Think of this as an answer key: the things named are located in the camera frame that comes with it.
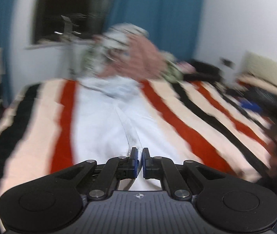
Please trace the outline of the white t-shirt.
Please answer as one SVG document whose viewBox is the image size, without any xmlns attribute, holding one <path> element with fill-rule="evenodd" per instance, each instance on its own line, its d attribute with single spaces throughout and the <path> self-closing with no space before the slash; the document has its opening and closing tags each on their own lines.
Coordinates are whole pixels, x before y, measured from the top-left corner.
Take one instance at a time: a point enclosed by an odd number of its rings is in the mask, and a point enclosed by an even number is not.
<svg viewBox="0 0 277 234">
<path fill-rule="evenodd" d="M 79 79 L 71 132 L 73 162 L 99 164 L 129 156 L 133 147 L 151 156 L 183 162 L 175 143 L 180 139 L 143 96 L 142 86 L 124 77 Z"/>
</svg>

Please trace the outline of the striped fleece blanket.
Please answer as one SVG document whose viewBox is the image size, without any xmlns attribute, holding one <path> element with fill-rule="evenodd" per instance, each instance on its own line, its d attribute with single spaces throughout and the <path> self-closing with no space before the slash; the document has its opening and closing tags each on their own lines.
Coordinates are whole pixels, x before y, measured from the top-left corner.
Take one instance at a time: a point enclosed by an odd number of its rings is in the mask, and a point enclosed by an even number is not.
<svg viewBox="0 0 277 234">
<path fill-rule="evenodd" d="M 176 164 L 192 192 L 169 197 L 156 179 L 121 180 L 90 200 L 102 167 L 75 164 L 72 125 L 78 81 L 22 90 L 0 120 L 0 233 L 277 233 L 277 179 L 270 177 L 270 120 L 242 109 L 218 84 L 139 82 L 180 139 Z"/>
</svg>

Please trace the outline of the pink fluffy blanket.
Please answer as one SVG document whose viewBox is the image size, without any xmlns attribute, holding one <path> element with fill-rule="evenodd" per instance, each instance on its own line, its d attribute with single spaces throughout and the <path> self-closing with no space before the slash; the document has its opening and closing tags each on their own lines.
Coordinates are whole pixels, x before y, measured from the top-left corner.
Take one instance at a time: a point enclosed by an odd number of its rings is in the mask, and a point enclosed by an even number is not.
<svg viewBox="0 0 277 234">
<path fill-rule="evenodd" d="M 98 77 L 119 75 L 136 81 L 159 78 L 167 63 L 158 48 L 145 36 L 127 34 L 126 38 L 126 47 L 107 49 Z"/>
</svg>

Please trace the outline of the green patterned garment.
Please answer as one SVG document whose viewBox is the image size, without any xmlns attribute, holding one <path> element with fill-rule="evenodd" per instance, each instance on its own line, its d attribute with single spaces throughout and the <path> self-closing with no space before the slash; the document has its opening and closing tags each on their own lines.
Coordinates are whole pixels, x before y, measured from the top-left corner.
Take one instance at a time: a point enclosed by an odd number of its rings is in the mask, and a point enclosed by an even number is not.
<svg viewBox="0 0 277 234">
<path fill-rule="evenodd" d="M 104 68 L 105 52 L 101 46 L 94 45 L 84 54 L 82 60 L 82 74 L 89 77 L 98 77 L 99 72 Z M 183 79 L 181 68 L 176 65 L 176 57 L 170 52 L 160 51 L 167 63 L 167 69 L 161 73 L 161 77 L 167 81 L 180 81 Z"/>
</svg>

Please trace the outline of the right blue curtain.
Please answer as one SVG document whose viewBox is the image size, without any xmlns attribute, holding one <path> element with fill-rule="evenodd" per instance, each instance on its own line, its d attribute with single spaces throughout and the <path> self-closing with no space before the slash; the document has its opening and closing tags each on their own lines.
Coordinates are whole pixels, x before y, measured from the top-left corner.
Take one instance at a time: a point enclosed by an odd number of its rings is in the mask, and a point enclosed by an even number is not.
<svg viewBox="0 0 277 234">
<path fill-rule="evenodd" d="M 104 28 L 131 23 L 149 33 L 159 50 L 179 60 L 195 52 L 203 0 L 113 0 Z"/>
</svg>

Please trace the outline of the grey white hoodie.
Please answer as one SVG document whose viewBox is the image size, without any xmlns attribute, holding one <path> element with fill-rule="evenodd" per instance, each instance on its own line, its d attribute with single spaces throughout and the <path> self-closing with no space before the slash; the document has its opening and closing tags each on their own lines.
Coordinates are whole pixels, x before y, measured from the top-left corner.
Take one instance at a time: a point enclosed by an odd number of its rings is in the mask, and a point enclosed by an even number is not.
<svg viewBox="0 0 277 234">
<path fill-rule="evenodd" d="M 129 45 L 131 35 L 148 37 L 149 33 L 147 30 L 134 24 L 119 23 L 111 26 L 101 35 L 100 45 L 104 50 L 126 50 Z"/>
</svg>

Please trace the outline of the garment steamer stand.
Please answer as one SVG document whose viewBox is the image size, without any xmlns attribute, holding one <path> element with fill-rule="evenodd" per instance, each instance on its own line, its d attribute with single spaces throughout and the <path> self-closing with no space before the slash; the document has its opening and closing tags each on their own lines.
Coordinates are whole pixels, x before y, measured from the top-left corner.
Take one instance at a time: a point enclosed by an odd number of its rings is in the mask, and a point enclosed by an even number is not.
<svg viewBox="0 0 277 234">
<path fill-rule="evenodd" d="M 67 75 L 71 80 L 75 80 L 81 73 L 81 54 L 83 43 L 81 39 L 82 32 L 77 30 L 79 22 L 87 19 L 82 13 L 73 13 L 61 15 L 64 25 L 63 32 L 57 32 L 60 37 L 63 55 L 61 57 L 62 66 L 60 67 L 60 75 Z"/>
</svg>

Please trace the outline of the dark window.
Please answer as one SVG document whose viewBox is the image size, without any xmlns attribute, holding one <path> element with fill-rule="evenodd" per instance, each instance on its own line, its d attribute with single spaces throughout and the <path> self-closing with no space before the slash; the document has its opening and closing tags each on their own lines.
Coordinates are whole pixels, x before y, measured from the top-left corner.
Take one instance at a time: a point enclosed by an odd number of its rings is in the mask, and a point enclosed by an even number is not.
<svg viewBox="0 0 277 234">
<path fill-rule="evenodd" d="M 59 42 L 64 17 L 73 23 L 73 35 L 90 39 L 101 34 L 112 0 L 37 0 L 33 43 Z"/>
</svg>

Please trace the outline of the wall power socket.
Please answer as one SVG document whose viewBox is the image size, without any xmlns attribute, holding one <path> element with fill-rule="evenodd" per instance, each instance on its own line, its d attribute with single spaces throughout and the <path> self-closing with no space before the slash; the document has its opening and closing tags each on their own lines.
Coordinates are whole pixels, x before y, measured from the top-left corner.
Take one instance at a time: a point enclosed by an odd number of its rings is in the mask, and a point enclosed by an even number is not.
<svg viewBox="0 0 277 234">
<path fill-rule="evenodd" d="M 220 58 L 220 62 L 222 65 L 227 66 L 229 68 L 233 68 L 234 66 L 234 62 L 226 58 Z"/>
</svg>

